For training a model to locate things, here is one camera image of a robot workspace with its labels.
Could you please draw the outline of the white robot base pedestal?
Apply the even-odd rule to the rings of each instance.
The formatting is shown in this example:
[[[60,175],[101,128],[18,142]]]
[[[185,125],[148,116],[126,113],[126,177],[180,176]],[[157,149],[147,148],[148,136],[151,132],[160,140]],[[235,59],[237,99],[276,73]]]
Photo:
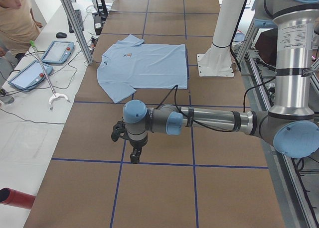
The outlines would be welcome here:
[[[223,0],[212,38],[211,47],[197,54],[198,73],[201,77],[234,77],[231,48],[242,11],[247,0]]]

